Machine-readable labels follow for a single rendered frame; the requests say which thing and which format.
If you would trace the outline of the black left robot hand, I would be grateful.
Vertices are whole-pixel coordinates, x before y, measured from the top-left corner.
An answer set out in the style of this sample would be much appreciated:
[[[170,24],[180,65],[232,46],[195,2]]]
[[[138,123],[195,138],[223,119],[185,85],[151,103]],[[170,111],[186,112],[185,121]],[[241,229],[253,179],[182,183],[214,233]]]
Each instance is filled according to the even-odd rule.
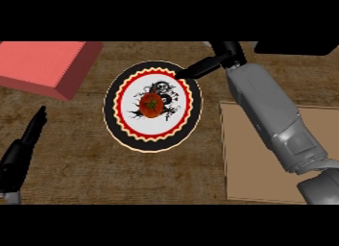
[[[0,193],[20,191],[46,122],[46,107],[42,107],[30,120],[21,138],[12,142],[0,159]]]

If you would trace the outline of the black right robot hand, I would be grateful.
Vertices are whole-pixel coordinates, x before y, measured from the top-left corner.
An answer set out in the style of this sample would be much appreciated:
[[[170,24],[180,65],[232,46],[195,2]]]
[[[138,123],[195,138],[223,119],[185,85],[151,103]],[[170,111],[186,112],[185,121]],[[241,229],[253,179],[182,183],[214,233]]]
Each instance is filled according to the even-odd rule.
[[[211,41],[213,57],[204,58],[186,69],[180,70],[175,79],[200,79],[220,67],[232,68],[247,64],[245,53],[236,41]]]

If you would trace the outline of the red tomato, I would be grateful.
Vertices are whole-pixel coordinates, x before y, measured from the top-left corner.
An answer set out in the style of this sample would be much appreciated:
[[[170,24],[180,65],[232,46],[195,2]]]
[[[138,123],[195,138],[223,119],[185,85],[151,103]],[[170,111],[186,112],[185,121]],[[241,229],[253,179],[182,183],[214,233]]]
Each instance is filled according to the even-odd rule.
[[[163,113],[164,101],[157,93],[147,93],[139,100],[139,111],[148,118],[155,118]]]

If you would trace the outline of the black red patterned plate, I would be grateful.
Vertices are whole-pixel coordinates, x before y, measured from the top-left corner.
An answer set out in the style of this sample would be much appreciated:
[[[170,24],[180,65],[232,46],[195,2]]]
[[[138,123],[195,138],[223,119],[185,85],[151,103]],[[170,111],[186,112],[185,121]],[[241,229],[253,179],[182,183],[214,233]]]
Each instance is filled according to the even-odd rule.
[[[170,61],[144,61],[123,71],[107,89],[107,130],[141,153],[178,147],[201,121],[201,87],[194,79],[175,78],[180,70]]]

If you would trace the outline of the tan flat tray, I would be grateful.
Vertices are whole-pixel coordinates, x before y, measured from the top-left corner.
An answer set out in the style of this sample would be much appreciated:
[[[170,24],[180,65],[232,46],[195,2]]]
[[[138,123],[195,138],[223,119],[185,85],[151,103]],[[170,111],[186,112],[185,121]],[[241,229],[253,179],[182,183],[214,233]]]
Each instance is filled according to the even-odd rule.
[[[315,178],[319,172],[304,175],[287,173],[241,106],[222,102],[219,107],[228,198],[304,205],[297,184]],[[300,106],[298,109],[329,157],[339,160],[339,108]]]

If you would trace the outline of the black appliance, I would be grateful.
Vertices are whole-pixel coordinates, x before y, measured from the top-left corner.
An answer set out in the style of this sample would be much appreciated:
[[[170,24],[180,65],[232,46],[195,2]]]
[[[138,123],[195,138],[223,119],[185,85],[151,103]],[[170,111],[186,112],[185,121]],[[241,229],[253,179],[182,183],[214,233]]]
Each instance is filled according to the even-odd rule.
[[[325,56],[338,47],[339,41],[259,41],[257,54]]]

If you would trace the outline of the red box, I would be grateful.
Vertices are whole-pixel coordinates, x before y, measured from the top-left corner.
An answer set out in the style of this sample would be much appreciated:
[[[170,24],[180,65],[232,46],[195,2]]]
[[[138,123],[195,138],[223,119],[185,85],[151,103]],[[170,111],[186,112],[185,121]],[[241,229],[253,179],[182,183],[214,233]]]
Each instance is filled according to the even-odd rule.
[[[101,41],[0,41],[0,86],[70,101]]]

